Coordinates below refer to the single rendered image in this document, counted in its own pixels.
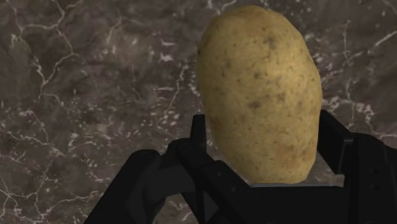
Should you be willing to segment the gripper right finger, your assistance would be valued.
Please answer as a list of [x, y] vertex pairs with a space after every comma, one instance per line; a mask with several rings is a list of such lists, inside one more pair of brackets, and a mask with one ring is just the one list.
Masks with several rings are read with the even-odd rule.
[[317, 151], [334, 174], [344, 175], [348, 224], [397, 224], [396, 149], [349, 131], [322, 110]]

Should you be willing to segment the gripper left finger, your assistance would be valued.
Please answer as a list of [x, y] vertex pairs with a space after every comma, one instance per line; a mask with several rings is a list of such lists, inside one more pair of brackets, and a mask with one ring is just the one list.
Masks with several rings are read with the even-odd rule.
[[83, 224], [153, 224], [166, 198], [181, 194], [199, 224], [250, 224], [250, 186], [206, 152], [205, 116], [195, 115], [188, 138], [161, 155], [135, 151]]

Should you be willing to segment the yellow brown potato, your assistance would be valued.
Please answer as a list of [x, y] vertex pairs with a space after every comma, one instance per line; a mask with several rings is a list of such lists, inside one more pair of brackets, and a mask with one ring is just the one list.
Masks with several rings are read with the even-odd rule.
[[252, 183], [299, 183], [314, 164], [321, 77], [280, 13], [247, 5], [215, 17], [197, 48], [214, 142]]

